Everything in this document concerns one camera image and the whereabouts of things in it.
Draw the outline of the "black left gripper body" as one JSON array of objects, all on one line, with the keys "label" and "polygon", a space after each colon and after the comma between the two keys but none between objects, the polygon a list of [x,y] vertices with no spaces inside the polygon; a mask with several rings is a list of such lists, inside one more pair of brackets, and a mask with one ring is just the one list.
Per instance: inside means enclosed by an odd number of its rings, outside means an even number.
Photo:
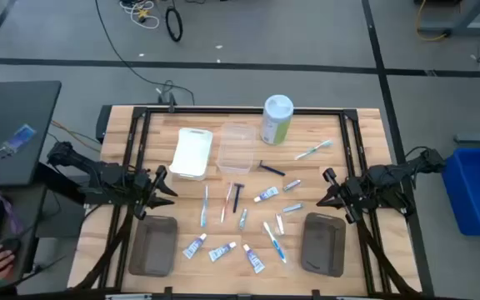
[{"label": "black left gripper body", "polygon": [[166,178],[168,172],[163,165],[160,165],[155,172],[155,178],[153,180],[148,176],[147,171],[140,172],[134,181],[134,187],[137,191],[137,200],[135,202],[133,213],[134,216],[143,220],[146,213],[146,208],[150,208],[150,198],[158,197],[158,183]]}]

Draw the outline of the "slim blue toothbrush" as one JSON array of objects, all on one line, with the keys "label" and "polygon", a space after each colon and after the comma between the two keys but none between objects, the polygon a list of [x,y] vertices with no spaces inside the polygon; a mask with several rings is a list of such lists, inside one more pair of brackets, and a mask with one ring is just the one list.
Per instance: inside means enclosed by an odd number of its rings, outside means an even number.
[{"label": "slim blue toothbrush", "polygon": [[208,210],[208,185],[205,185],[203,198],[202,198],[202,210],[200,214],[200,227],[205,228],[207,224],[207,210]]}]

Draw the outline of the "small toothpaste tube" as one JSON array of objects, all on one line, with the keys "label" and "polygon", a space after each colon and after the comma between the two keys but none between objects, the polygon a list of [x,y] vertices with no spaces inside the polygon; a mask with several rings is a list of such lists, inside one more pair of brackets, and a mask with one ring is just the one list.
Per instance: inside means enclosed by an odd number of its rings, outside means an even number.
[{"label": "small toothpaste tube", "polygon": [[247,254],[247,259],[252,265],[253,271],[259,274],[265,268],[262,260],[247,244],[244,244],[242,247]]},{"label": "small toothpaste tube", "polygon": [[210,257],[210,260],[214,263],[216,262],[220,257],[223,255],[229,253],[231,250],[233,250],[237,244],[235,242],[230,242],[225,245],[222,245],[221,247],[217,247],[213,250],[211,250],[208,255]]},{"label": "small toothpaste tube", "polygon": [[274,196],[277,196],[279,194],[279,191],[276,187],[270,187],[264,192],[261,192],[258,196],[254,198],[255,203],[259,203],[261,201],[267,200],[269,198],[272,198]]},{"label": "small toothpaste tube", "polygon": [[183,255],[187,259],[191,259],[198,249],[203,245],[205,239],[207,237],[206,233],[201,234],[199,237],[195,238],[183,251]]}]

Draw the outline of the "red toothbrush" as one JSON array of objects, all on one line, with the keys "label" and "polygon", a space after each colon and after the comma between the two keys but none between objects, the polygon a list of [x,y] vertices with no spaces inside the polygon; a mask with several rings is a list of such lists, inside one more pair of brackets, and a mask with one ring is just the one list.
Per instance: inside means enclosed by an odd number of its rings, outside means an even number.
[{"label": "red toothbrush", "polygon": [[227,195],[226,195],[225,200],[224,200],[223,205],[222,205],[222,211],[221,211],[221,215],[220,215],[220,223],[224,223],[225,215],[226,215],[226,211],[227,211],[227,207],[228,207],[229,199],[231,197],[232,190],[233,190],[233,182],[230,182],[229,185],[228,185],[228,189],[227,189]]}]

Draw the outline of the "blue disposable razor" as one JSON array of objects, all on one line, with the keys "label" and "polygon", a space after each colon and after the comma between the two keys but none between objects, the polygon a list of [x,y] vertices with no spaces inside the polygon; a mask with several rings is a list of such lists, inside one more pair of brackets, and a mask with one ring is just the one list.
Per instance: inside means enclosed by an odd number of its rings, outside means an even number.
[{"label": "blue disposable razor", "polygon": [[267,165],[264,165],[262,160],[259,162],[258,167],[259,167],[259,168],[262,168],[262,169],[264,169],[264,170],[267,170],[267,171],[269,171],[269,172],[271,172],[271,173],[275,173],[275,174],[277,174],[277,175],[279,175],[279,176],[281,176],[281,177],[285,177],[285,176],[286,176],[286,173],[285,173],[285,172],[282,172],[282,171],[277,170],[277,169],[275,169],[275,168],[273,168],[273,167],[269,167],[269,166],[267,166]]}]

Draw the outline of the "dark navy disposable razor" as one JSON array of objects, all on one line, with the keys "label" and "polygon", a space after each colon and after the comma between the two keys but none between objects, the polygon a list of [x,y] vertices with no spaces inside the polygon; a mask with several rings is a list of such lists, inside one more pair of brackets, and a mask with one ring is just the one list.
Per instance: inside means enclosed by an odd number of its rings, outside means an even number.
[{"label": "dark navy disposable razor", "polygon": [[233,204],[233,209],[232,212],[235,213],[238,209],[238,202],[240,198],[240,192],[241,190],[245,187],[244,184],[242,183],[234,183],[234,187],[236,188],[236,193],[235,193],[235,198],[234,198],[234,204]]}]

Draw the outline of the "grey translucent tray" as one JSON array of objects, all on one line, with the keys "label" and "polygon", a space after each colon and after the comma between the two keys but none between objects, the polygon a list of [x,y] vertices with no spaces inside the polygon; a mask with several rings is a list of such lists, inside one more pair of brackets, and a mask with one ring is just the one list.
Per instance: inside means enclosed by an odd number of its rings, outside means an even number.
[{"label": "grey translucent tray", "polygon": [[345,261],[346,223],[339,217],[307,214],[302,232],[300,263],[310,273],[340,278]]},{"label": "grey translucent tray", "polygon": [[174,217],[147,215],[138,222],[128,271],[136,276],[166,277],[173,269],[177,241]]}]

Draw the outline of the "white plastic bin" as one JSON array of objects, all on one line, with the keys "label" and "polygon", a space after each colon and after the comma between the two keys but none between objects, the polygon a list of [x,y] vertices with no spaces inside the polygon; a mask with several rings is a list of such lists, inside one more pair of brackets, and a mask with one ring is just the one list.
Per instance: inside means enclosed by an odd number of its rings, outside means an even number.
[{"label": "white plastic bin", "polygon": [[202,181],[206,177],[212,143],[213,133],[208,130],[181,128],[169,171],[180,178]]}]

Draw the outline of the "green white toothbrush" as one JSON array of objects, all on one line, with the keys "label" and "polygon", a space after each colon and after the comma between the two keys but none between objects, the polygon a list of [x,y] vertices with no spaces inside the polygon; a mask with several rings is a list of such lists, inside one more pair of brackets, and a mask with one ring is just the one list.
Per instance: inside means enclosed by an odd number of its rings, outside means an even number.
[{"label": "green white toothbrush", "polygon": [[330,147],[332,145],[333,145],[333,142],[331,140],[326,140],[326,141],[320,142],[317,146],[312,147],[312,148],[308,149],[306,152],[303,152],[303,153],[297,155],[294,159],[299,160],[299,159],[305,158],[308,155],[311,155],[311,154],[315,153],[319,148]]}]

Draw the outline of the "blue white wrapped toothbrush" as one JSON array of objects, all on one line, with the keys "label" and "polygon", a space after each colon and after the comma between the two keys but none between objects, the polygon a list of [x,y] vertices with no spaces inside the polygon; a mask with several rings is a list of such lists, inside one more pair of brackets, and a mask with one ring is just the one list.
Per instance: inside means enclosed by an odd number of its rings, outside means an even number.
[{"label": "blue white wrapped toothbrush", "polygon": [[267,222],[263,222],[262,225],[264,226],[264,229],[265,231],[267,232],[268,236],[270,237],[271,241],[272,241],[272,245],[274,246],[278,256],[280,257],[281,261],[283,263],[286,263],[287,262],[287,259],[286,259],[286,256],[284,254],[284,251],[282,250],[278,240],[273,236],[273,233],[268,225]]}]

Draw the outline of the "clear plastic bin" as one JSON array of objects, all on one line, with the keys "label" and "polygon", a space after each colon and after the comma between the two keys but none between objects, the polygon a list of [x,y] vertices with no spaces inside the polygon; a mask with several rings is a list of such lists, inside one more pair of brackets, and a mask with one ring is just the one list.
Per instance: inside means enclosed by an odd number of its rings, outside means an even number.
[{"label": "clear plastic bin", "polygon": [[216,164],[222,173],[247,174],[253,166],[256,128],[251,125],[226,122],[220,130],[220,145]]}]

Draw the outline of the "dark grey desk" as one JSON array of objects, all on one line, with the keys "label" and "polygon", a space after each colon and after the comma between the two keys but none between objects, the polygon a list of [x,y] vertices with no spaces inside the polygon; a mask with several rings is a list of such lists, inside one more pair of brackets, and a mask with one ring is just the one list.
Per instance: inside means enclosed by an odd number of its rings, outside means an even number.
[{"label": "dark grey desk", "polygon": [[20,248],[15,254],[11,272],[0,281],[0,286],[15,283],[21,279],[24,273],[33,264],[33,254],[36,251],[38,241],[35,237],[39,220],[43,213],[43,203],[47,189],[43,185],[30,187],[16,187],[3,190],[3,194],[10,198],[10,203],[22,224],[25,233],[13,233],[10,218],[2,212],[0,222],[0,243],[5,239],[17,238],[20,240]]}]

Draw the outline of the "black computer mouse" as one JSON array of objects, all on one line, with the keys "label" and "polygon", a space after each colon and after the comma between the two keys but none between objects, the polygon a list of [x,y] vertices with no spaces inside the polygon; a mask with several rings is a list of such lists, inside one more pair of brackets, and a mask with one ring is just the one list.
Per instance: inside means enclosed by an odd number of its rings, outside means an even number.
[{"label": "black computer mouse", "polygon": [[17,254],[21,247],[21,241],[18,238],[7,238],[0,245],[1,252],[9,251],[11,254]]}]

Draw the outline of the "black desk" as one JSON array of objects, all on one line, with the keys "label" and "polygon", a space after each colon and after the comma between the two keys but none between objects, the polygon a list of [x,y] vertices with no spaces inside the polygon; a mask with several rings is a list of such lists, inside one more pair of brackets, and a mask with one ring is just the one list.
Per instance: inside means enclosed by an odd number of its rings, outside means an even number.
[{"label": "black desk", "polygon": [[17,152],[0,152],[0,186],[33,180],[61,86],[59,81],[0,82],[0,148],[25,125],[35,131]]}]

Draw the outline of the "grey desk base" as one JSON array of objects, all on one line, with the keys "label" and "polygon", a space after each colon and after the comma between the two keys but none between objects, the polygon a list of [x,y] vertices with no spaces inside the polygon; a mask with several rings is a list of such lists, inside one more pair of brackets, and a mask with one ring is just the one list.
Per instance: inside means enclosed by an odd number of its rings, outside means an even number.
[{"label": "grey desk base", "polygon": [[418,33],[438,33],[439,38],[452,35],[480,35],[480,0],[469,0],[470,7],[452,22],[425,22],[422,21],[422,12],[426,5],[453,3],[455,6],[463,0],[413,0],[419,6],[417,12],[416,29]]}]

